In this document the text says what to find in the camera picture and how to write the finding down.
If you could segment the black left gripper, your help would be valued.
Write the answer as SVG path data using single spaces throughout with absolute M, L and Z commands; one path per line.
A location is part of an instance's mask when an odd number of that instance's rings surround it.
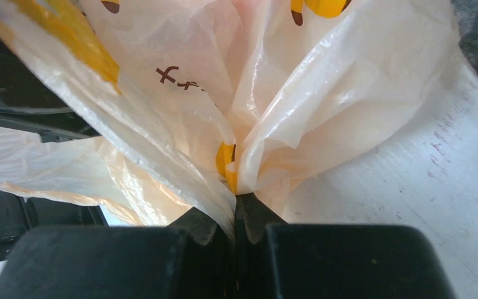
M 99 136 L 0 40 L 0 127 L 35 133 L 43 143 Z

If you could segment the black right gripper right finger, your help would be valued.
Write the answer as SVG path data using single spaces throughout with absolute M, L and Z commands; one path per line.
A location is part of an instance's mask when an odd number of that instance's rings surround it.
M 237 197 L 240 298 L 454 298 L 429 240 L 404 225 L 289 224 Z

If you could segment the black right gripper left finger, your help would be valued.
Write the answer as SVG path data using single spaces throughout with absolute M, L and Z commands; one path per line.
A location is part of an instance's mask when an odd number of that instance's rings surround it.
M 229 254 L 196 208 L 165 227 L 38 227 L 12 248 L 0 298 L 227 298 Z

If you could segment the orange plastic grocery bag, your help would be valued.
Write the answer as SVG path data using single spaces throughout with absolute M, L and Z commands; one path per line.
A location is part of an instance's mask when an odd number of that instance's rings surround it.
M 0 129 L 0 190 L 164 225 L 278 198 L 410 121 L 457 50 L 449 1 L 0 1 L 0 39 L 98 136 Z

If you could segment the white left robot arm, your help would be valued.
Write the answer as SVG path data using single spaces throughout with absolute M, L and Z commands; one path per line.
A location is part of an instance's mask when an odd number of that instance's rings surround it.
M 48 89 L 0 40 L 0 128 L 35 133 L 43 143 L 98 133 Z M 98 206 L 83 207 L 0 191 L 0 262 L 28 230 L 47 225 L 102 225 Z

